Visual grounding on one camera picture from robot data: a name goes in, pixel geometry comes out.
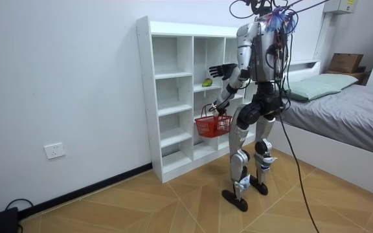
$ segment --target electrical outlet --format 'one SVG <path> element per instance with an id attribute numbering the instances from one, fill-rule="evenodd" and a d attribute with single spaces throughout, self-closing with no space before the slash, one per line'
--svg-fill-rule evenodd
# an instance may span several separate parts
<path id="1" fill-rule="evenodd" d="M 58 143 L 55 145 L 44 146 L 45 153 L 47 154 L 47 158 L 53 159 L 56 157 L 64 156 L 64 147 L 62 143 Z"/>

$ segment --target red basket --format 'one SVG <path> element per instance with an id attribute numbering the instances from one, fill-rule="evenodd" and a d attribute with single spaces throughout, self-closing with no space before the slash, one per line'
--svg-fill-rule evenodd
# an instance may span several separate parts
<path id="1" fill-rule="evenodd" d="M 207 106 L 211 104 L 207 104 L 203 107 L 201 111 L 201 117 L 195 119 L 197 123 L 198 134 L 201 137 L 207 138 L 214 138 L 221 135 L 224 135 L 230 131 L 230 124 L 232 116 L 208 116 L 207 117 L 207 110 L 205 109 Z"/>

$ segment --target black device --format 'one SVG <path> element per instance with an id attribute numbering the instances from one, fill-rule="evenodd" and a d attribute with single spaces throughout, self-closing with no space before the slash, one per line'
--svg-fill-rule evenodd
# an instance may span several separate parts
<path id="1" fill-rule="evenodd" d="M 18 208 L 13 207 L 0 212 L 0 233 L 18 232 Z"/>

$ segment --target light green pillow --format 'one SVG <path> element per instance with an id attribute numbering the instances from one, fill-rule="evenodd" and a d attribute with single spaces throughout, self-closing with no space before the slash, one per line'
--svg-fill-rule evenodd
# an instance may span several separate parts
<path id="1" fill-rule="evenodd" d="M 307 102 L 328 94 L 337 94 L 342 89 L 354 84 L 357 79 L 345 74 L 320 74 L 299 82 L 291 82 L 292 100 Z"/>
<path id="2" fill-rule="evenodd" d="M 303 80 L 300 82 L 290 83 L 289 98 L 296 101 L 307 102 L 328 94 L 337 94 L 341 90 L 332 85 L 316 82 L 314 80 Z"/>
<path id="3" fill-rule="evenodd" d="M 315 80 L 315 82 L 332 85 L 340 90 L 349 87 L 350 85 L 357 82 L 357 79 L 355 77 L 346 74 L 320 74 L 311 78 L 307 78 L 303 81 L 312 80 Z"/>

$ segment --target wooden floor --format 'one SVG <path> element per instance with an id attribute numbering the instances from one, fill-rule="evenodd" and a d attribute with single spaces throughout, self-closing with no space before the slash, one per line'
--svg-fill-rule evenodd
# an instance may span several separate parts
<path id="1" fill-rule="evenodd" d="M 245 147 L 252 154 L 253 144 Z M 22 222 L 24 233 L 274 233 L 315 232 L 300 190 L 293 157 L 279 159 L 267 175 L 269 195 L 243 194 L 249 211 L 226 202 L 231 189 L 228 156 L 161 184 L 150 171 L 79 201 Z M 254 174 L 254 160 L 249 169 Z M 373 233 L 373 194 L 301 163 L 303 183 L 319 230 Z"/>

